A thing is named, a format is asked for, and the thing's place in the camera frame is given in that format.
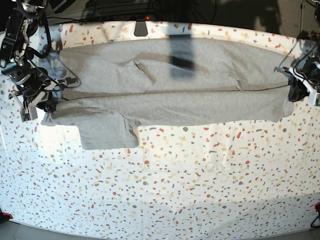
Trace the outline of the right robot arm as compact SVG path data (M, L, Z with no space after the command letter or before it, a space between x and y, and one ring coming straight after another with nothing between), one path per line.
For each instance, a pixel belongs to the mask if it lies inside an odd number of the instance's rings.
M22 110L27 113L32 108L52 113L58 103L53 93L59 92L59 83L32 61L33 57L46 58L52 50L46 16L49 3L48 0L18 0L6 24L0 47L0 72L17 87L17 93L11 93L11 97L22 96ZM30 47L30 37L39 26L44 27L47 40L42 51Z

